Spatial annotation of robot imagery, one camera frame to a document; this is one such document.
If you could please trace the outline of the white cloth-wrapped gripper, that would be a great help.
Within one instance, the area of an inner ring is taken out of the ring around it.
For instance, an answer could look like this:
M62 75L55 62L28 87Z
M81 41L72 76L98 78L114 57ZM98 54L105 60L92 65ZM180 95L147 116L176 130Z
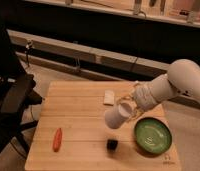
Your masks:
M138 81L135 82L134 89L132 91L132 98L138 109L142 112L152 110L158 105L158 102L151 94L146 83L140 83Z

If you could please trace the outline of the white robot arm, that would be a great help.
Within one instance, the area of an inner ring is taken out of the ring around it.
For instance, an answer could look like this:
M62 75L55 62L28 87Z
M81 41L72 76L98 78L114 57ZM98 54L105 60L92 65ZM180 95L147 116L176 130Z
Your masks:
M188 59L174 61L166 74L152 81L138 82L132 99L141 111L147 112L180 94L189 95L200 104L200 66Z

